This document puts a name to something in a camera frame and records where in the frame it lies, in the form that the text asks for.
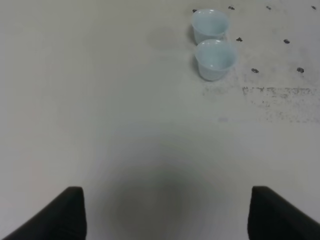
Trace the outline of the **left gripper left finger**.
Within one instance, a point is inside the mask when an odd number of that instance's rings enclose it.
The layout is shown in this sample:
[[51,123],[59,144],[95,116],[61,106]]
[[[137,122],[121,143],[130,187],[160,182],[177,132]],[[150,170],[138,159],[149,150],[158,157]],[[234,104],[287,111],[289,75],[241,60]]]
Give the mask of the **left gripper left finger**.
[[5,240],[85,240],[87,218],[82,187],[67,187]]

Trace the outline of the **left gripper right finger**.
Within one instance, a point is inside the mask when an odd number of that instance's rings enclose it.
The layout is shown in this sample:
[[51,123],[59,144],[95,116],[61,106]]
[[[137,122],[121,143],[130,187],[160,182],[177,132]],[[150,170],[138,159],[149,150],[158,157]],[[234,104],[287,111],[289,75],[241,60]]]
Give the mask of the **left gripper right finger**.
[[318,240],[320,224],[269,187],[254,186],[247,233],[250,240]]

